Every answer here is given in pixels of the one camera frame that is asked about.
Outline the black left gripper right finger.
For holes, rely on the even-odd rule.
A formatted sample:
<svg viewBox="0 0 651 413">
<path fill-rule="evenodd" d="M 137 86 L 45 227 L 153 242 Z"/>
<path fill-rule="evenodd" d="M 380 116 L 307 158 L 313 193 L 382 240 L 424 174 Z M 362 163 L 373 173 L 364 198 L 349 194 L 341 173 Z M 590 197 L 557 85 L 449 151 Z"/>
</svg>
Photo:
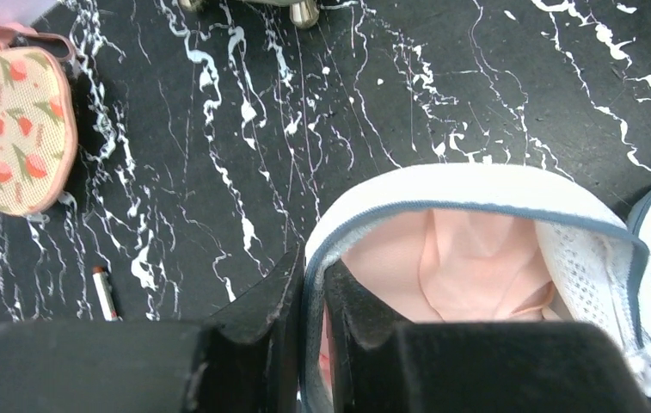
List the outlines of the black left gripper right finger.
<svg viewBox="0 0 651 413">
<path fill-rule="evenodd" d="M 324 275 L 337 412 L 649 412 L 617 347 L 573 322 L 416 324 Z"/>
</svg>

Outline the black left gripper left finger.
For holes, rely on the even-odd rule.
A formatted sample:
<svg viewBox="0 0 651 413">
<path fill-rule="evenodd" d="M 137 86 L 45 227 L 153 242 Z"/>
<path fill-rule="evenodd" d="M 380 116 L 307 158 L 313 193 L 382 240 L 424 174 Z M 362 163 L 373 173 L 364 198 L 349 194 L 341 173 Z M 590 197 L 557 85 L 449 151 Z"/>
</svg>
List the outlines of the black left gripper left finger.
<svg viewBox="0 0 651 413">
<path fill-rule="evenodd" d="M 0 325 L 0 412 L 295 412 L 304 251 L 188 321 Z"/>
</svg>

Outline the pink bra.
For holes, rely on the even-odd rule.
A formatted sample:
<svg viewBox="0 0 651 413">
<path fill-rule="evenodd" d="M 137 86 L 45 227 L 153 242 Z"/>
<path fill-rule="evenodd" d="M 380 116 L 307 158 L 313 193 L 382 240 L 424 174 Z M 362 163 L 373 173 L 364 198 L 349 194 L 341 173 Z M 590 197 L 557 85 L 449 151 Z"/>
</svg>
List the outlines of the pink bra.
<svg viewBox="0 0 651 413">
<path fill-rule="evenodd" d="M 414 322 L 557 320 L 556 286 L 529 219 L 427 209 L 385 220 L 341 260 Z"/>
</svg>

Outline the white mesh bra laundry bag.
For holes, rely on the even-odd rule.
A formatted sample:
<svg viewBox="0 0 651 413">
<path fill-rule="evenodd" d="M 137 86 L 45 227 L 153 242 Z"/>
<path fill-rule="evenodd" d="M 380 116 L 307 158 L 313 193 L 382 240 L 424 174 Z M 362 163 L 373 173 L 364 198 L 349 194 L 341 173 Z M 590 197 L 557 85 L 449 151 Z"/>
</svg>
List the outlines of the white mesh bra laundry bag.
<svg viewBox="0 0 651 413">
<path fill-rule="evenodd" d="M 579 184 L 516 164 L 430 163 L 393 170 L 341 195 L 305 245 L 304 410 L 333 409 L 324 274 L 385 220 L 427 209 L 496 213 L 534 222 L 556 286 L 557 320 L 594 324 L 622 350 L 651 398 L 651 190 L 620 219 Z"/>
</svg>

